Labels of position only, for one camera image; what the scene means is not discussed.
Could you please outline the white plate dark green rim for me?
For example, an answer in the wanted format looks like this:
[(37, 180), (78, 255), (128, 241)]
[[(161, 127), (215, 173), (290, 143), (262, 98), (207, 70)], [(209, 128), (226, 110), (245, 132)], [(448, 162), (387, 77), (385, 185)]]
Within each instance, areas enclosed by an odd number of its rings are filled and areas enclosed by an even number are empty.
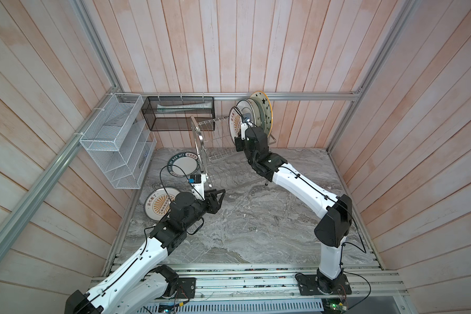
[(180, 152), (173, 155), (167, 162), (167, 171), (174, 177), (184, 177), (196, 173), (200, 169), (200, 161), (194, 152)]

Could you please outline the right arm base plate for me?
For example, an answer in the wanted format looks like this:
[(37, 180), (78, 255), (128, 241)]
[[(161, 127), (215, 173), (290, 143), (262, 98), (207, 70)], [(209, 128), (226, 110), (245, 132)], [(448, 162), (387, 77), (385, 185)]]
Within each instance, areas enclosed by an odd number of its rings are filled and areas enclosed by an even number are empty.
[(336, 279), (329, 279), (321, 273), (316, 275), (297, 273), (294, 277), (301, 296), (352, 294), (351, 285), (343, 273)]

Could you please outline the star pattern orange rim plate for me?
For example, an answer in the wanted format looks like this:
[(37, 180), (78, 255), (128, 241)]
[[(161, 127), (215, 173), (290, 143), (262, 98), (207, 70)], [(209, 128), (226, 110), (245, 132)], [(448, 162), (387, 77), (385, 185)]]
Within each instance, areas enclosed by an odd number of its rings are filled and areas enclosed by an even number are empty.
[(264, 108), (264, 114), (266, 118), (266, 127), (264, 132), (267, 134), (269, 137), (272, 132), (272, 126), (273, 126), (273, 109), (272, 109), (272, 104), (270, 102), (270, 99), (268, 96), (262, 92), (262, 91), (257, 91), (251, 95), (251, 97), (257, 97), (261, 100), (263, 108)]

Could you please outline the right aluminium frame bar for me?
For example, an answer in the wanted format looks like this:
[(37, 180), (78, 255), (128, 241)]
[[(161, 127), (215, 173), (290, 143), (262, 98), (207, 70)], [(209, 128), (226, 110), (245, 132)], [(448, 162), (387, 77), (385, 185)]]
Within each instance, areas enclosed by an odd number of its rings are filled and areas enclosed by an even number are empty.
[(384, 37), (384, 41), (375, 55), (373, 62), (370, 64), (366, 75), (363, 77), (359, 89), (356, 91), (355, 95), (357, 96), (353, 101), (349, 103), (349, 106), (346, 107), (346, 110), (341, 116), (339, 124), (333, 129), (334, 133), (331, 137), (331, 140), (328, 143), (327, 153), (331, 155), (338, 145), (339, 140), (343, 136), (345, 129), (348, 127), (350, 120), (353, 118), (353, 115), (360, 106), (363, 98), (373, 85), (376, 77), (379, 72), (382, 70), (384, 63), (387, 58), (390, 56), (392, 49), (395, 44), (397, 44), (399, 37), (402, 35), (404, 28), (407, 26), (407, 23), (415, 14), (417, 8), (421, 5), (421, 1), (404, 1), (401, 9), (398, 12), (398, 15), (395, 18), (394, 23), (389, 29), (387, 35)]

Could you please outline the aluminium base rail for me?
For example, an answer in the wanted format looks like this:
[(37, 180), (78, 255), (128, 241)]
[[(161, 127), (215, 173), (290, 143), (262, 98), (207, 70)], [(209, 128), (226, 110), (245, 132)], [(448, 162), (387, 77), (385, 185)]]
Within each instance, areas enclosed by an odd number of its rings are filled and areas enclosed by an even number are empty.
[[(195, 277), (196, 292), (189, 301), (284, 299), (301, 296), (295, 275), (316, 275), (315, 264), (178, 264), (168, 266), (180, 277)], [(408, 293), (399, 274), (375, 266), (343, 265), (352, 294), (395, 296)], [(322, 298), (340, 294), (316, 295)]]

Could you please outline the mint green flower plate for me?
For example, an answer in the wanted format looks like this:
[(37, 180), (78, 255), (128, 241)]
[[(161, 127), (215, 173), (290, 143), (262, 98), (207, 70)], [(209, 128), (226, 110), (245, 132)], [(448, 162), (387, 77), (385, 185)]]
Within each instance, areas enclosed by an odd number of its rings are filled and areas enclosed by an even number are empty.
[(257, 97), (250, 97), (251, 100), (253, 100), (255, 103), (256, 103), (256, 106), (258, 108), (258, 111), (259, 111), (259, 117), (260, 117), (260, 127), (265, 130), (265, 127), (266, 127), (266, 118), (265, 118), (265, 114), (264, 114), (264, 108), (263, 108), (263, 105), (262, 105), (262, 102), (259, 98)]

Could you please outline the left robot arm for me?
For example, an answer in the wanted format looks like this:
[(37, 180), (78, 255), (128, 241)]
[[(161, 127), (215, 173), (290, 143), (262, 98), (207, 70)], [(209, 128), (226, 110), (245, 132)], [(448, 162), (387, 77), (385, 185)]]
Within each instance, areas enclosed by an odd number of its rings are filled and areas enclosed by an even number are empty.
[(86, 293), (75, 291), (65, 303), (65, 313), (134, 313), (154, 299), (173, 298), (179, 276), (162, 261), (186, 239), (192, 225), (206, 213), (218, 212), (225, 193), (208, 190), (202, 199), (190, 192), (176, 195), (144, 244), (101, 283)]

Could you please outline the orange sunburst plate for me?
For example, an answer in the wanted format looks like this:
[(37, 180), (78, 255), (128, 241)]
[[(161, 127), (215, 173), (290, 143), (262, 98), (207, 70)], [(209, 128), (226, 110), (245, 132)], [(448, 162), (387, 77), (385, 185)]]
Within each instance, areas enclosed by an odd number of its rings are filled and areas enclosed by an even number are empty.
[(235, 144), (235, 139), (241, 137), (242, 130), (242, 112), (236, 106), (230, 109), (228, 127), (230, 131), (230, 138), (233, 144)]
[(160, 221), (162, 217), (170, 210), (171, 201), (180, 191), (173, 187), (159, 188), (152, 192), (144, 204), (146, 216), (153, 221)]

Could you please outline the steel two-tier dish rack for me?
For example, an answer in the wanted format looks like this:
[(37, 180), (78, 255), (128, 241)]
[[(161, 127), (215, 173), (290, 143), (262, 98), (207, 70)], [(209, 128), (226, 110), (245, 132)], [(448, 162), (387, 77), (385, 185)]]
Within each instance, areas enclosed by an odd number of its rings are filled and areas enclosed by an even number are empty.
[(268, 136), (256, 125), (246, 131), (245, 150), (237, 152), (230, 138), (228, 117), (198, 123), (191, 118), (200, 171), (209, 175), (213, 187), (227, 190), (259, 180), (272, 181), (273, 173), (286, 163), (268, 148)]

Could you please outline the cream floral plate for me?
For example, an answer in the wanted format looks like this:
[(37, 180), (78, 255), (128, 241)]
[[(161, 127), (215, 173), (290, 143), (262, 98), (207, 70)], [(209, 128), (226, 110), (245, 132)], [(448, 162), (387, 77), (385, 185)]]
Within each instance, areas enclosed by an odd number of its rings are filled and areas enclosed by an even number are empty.
[(260, 109), (257, 102), (255, 102), (255, 100), (251, 98), (246, 99), (246, 101), (250, 104), (252, 108), (253, 113), (252, 113), (251, 121), (253, 122), (254, 125), (261, 126), (262, 120), (261, 120), (261, 115), (260, 115)]

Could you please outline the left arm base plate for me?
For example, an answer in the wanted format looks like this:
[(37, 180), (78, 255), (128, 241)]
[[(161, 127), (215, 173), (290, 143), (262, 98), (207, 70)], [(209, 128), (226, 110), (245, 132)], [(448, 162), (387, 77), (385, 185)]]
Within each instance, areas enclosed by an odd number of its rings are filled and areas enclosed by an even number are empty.
[(151, 282), (146, 284), (146, 288), (151, 290), (152, 299), (172, 299), (183, 298), (193, 299), (196, 292), (196, 278), (195, 277), (180, 277), (178, 280), (173, 280), (171, 283), (159, 279), (152, 279)]

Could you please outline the white plate green outline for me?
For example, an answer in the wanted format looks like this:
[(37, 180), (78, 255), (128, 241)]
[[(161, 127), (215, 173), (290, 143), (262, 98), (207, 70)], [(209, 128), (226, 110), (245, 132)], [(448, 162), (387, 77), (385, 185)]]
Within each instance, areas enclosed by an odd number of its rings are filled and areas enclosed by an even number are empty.
[(255, 122), (255, 112), (248, 100), (239, 101), (235, 107), (236, 113), (239, 118), (242, 119), (243, 123)]

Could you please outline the left aluminium frame bar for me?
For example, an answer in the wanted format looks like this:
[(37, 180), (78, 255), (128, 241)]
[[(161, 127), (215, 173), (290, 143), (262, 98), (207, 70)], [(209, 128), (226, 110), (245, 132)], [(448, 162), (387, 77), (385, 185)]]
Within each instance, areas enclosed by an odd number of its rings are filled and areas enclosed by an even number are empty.
[(94, 122), (100, 112), (103, 111), (110, 98), (120, 91), (119, 87), (112, 87), (106, 91), (97, 106), (92, 110), (86, 120), (71, 136), (60, 153), (49, 164), (46, 170), (39, 176), (29, 191), (20, 199), (12, 212), (0, 226), (0, 264), (6, 254), (17, 241), (23, 230), (31, 221), (35, 213), (51, 193), (55, 184), (59, 181), (69, 165), (73, 162), (81, 148), (80, 140), (87, 129)]

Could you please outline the aluminium frame bar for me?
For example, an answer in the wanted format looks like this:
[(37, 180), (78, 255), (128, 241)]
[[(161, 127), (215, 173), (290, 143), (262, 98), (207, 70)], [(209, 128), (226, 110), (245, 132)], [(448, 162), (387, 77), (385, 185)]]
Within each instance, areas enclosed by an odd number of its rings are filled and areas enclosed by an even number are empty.
[(20, 199), (12, 212), (0, 226), (0, 264), (6, 254), (17, 241), (23, 230), (31, 221), (35, 213), (51, 193), (55, 184), (59, 181), (69, 165), (73, 162), (81, 148), (80, 140), (87, 129), (94, 122), (100, 112), (103, 111), (110, 98), (120, 91), (119, 87), (112, 87), (106, 91), (97, 106), (92, 110), (86, 120), (71, 136), (60, 153), (49, 164), (46, 170), (39, 176), (29, 191)]
[(382, 70), (384, 63), (387, 58), (390, 56), (392, 49), (395, 44), (397, 44), (399, 37), (402, 35), (404, 28), (407, 26), (407, 23), (415, 14), (417, 8), (421, 5), (421, 1), (404, 1), (401, 9), (398, 12), (398, 15), (395, 18), (394, 23), (389, 29), (387, 35), (384, 37), (384, 41), (375, 55), (373, 62), (370, 64), (366, 75), (363, 77), (359, 89), (356, 91), (355, 95), (357, 96), (353, 101), (349, 103), (349, 106), (346, 107), (346, 110), (341, 116), (339, 124), (333, 129), (334, 133), (331, 137), (331, 140), (328, 143), (327, 153), (331, 155), (338, 145), (339, 140), (343, 136), (345, 129), (348, 127), (350, 120), (353, 118), (353, 115), (360, 106), (363, 98), (373, 85), (376, 77), (379, 72)]

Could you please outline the horizontal aluminium wall bar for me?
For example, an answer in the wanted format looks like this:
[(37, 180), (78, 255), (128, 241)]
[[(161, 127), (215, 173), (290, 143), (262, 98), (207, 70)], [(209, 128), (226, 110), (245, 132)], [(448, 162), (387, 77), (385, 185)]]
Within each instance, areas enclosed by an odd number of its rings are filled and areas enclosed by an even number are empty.
[[(146, 97), (212, 97), (215, 101), (237, 101), (250, 98), (252, 92), (142, 92), (139, 95)], [(271, 101), (355, 101), (360, 93), (354, 92), (268, 92)]]

